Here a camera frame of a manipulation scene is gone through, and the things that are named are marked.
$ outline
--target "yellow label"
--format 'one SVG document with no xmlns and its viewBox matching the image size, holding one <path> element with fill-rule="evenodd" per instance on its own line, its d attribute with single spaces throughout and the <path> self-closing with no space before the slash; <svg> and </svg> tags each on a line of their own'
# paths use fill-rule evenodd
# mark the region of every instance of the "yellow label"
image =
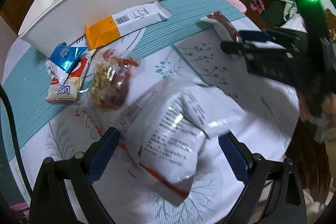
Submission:
<svg viewBox="0 0 336 224">
<path fill-rule="evenodd" d="M 120 38 L 120 33 L 112 16 L 109 16 L 90 28 L 85 26 L 85 34 L 89 43 L 90 49 L 105 46 L 114 40 Z"/>
</svg>

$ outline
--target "barcode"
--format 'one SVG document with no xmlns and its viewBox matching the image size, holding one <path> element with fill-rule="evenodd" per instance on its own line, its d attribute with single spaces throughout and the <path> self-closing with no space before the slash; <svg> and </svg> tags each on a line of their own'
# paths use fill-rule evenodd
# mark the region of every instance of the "barcode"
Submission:
<svg viewBox="0 0 336 224">
<path fill-rule="evenodd" d="M 119 24 L 124 23 L 124 22 L 129 21 L 129 20 L 130 19 L 129 19 L 128 15 L 125 15 L 125 16 L 116 18 L 115 22 L 119 25 Z"/>
</svg>

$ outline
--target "white package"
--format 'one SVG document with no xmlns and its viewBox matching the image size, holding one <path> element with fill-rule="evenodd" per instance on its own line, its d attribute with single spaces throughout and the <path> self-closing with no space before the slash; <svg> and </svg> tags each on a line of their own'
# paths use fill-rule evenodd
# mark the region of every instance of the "white package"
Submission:
<svg viewBox="0 0 336 224">
<path fill-rule="evenodd" d="M 120 36 L 169 19 L 172 14 L 158 1 L 132 8 L 112 15 Z"/>
<path fill-rule="evenodd" d="M 86 50 L 85 53 L 82 55 L 82 57 L 88 57 L 91 60 L 92 55 L 95 53 L 94 50 Z M 49 74 L 50 78 L 53 79 L 55 76 L 58 79 L 58 82 L 61 86 L 64 85 L 65 81 L 68 79 L 69 74 L 71 73 L 66 73 L 64 70 L 62 70 L 58 65 L 54 64 L 53 62 L 50 61 L 49 58 L 45 61 L 46 65 L 46 70 L 47 73 Z"/>
<path fill-rule="evenodd" d="M 121 113 L 117 128 L 137 164 L 171 185 L 185 187 L 188 184 L 181 182 L 193 178 L 206 138 L 227 133 L 244 115 L 217 87 L 173 74 Z"/>
</svg>

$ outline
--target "person's hand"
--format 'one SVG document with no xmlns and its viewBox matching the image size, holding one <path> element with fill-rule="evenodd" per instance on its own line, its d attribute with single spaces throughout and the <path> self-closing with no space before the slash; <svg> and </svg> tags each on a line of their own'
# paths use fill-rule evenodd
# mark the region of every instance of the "person's hand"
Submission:
<svg viewBox="0 0 336 224">
<path fill-rule="evenodd" d="M 306 122 L 311 116 L 307 101 L 302 93 L 296 92 L 296 94 L 299 99 L 300 118 L 303 122 Z M 336 94 L 330 93 L 325 97 L 322 110 L 332 114 L 331 122 L 324 132 L 324 143 L 328 155 L 330 174 L 336 181 Z"/>
<path fill-rule="evenodd" d="M 311 116 L 306 98 L 301 92 L 296 92 L 296 94 L 299 99 L 301 121 L 306 122 Z M 336 94 L 330 93 L 325 97 L 325 100 L 322 103 L 322 110 L 332 114 L 329 127 L 336 127 Z"/>
</svg>

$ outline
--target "blue snack package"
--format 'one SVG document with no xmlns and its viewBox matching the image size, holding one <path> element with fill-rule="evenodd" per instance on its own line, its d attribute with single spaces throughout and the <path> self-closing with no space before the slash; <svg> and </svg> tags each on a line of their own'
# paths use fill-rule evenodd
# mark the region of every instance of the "blue snack package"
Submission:
<svg viewBox="0 0 336 224">
<path fill-rule="evenodd" d="M 74 64 L 86 50 L 87 47 L 70 47 L 63 42 L 55 48 L 49 59 L 66 73 L 70 73 Z"/>
</svg>

